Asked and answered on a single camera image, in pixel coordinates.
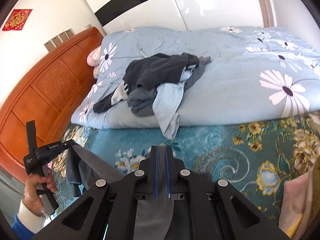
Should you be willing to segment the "white blue sleeve forearm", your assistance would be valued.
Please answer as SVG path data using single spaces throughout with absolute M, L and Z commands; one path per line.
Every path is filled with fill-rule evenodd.
M 44 207 L 41 203 L 37 205 L 26 200 L 21 201 L 12 226 L 12 230 L 18 239 L 31 239 L 44 228 L 46 217 L 43 211 Z

